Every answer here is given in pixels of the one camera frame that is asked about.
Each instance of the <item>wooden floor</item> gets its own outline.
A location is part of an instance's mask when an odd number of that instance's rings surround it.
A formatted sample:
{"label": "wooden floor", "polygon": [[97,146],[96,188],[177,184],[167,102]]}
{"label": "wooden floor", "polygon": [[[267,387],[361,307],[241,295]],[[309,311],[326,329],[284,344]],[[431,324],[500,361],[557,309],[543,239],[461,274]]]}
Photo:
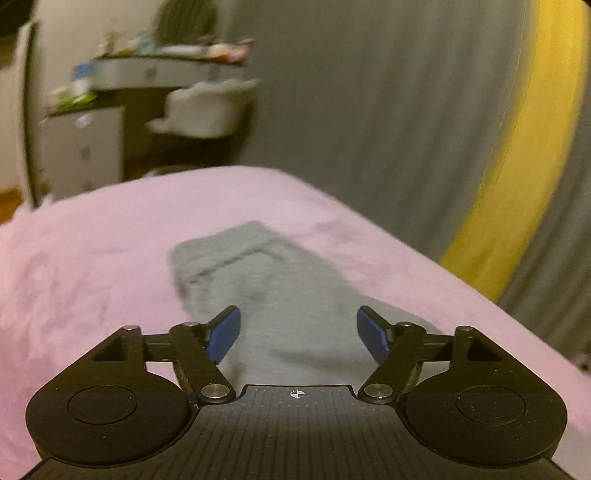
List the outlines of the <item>wooden floor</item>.
{"label": "wooden floor", "polygon": [[22,203],[21,194],[17,189],[0,192],[0,224],[9,221],[17,207]]}

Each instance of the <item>desk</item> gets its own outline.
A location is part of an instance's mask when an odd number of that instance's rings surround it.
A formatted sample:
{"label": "desk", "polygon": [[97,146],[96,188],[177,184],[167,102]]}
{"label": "desk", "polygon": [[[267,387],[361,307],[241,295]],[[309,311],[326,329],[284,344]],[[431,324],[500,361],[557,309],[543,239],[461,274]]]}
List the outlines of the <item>desk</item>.
{"label": "desk", "polygon": [[94,60],[94,90],[184,88],[198,82],[241,78],[239,64],[158,55],[110,56]]}

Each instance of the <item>gray garment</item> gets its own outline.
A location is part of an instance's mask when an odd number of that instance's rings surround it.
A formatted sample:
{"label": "gray garment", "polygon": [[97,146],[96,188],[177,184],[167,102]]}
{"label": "gray garment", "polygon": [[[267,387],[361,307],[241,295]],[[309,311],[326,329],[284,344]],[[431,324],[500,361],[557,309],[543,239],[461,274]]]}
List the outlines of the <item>gray garment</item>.
{"label": "gray garment", "polygon": [[567,358],[591,342],[591,79],[568,162],[499,306]]}
{"label": "gray garment", "polygon": [[[359,339],[356,312],[370,305],[390,323],[426,320],[359,294],[330,264],[258,222],[185,242],[171,255],[186,310],[206,322],[228,305],[242,312],[240,337],[220,365],[244,384],[352,384],[376,363]],[[445,369],[425,365],[423,378]]]}
{"label": "gray garment", "polygon": [[528,0],[244,0],[261,79],[240,164],[333,195],[433,260],[511,119]]}

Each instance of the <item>pink bedding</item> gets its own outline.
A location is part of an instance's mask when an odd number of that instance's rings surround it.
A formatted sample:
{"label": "pink bedding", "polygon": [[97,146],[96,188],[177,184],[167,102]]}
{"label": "pink bedding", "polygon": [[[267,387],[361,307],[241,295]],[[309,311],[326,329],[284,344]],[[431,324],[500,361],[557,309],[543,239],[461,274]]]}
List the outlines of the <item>pink bedding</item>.
{"label": "pink bedding", "polygon": [[477,327],[560,393],[570,429],[591,434],[589,379],[475,290],[297,179],[226,167],[98,190],[0,227],[2,480],[20,478],[38,461],[24,423],[36,390],[121,325],[162,333],[186,321],[168,253],[249,220],[444,333]]}

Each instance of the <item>bed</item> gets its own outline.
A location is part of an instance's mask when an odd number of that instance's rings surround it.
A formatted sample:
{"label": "bed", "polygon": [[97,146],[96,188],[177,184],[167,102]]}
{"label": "bed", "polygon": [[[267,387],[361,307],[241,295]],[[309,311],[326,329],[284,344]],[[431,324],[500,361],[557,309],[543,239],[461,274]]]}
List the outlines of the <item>bed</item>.
{"label": "bed", "polygon": [[186,321],[168,253],[249,220],[328,260],[364,294],[446,334],[472,325],[499,343],[560,393],[569,425],[554,458],[577,479],[589,478],[588,377],[475,290],[331,197],[279,171],[221,167],[108,187],[0,227],[2,480],[38,462],[24,423],[30,397],[121,325],[161,333]]}

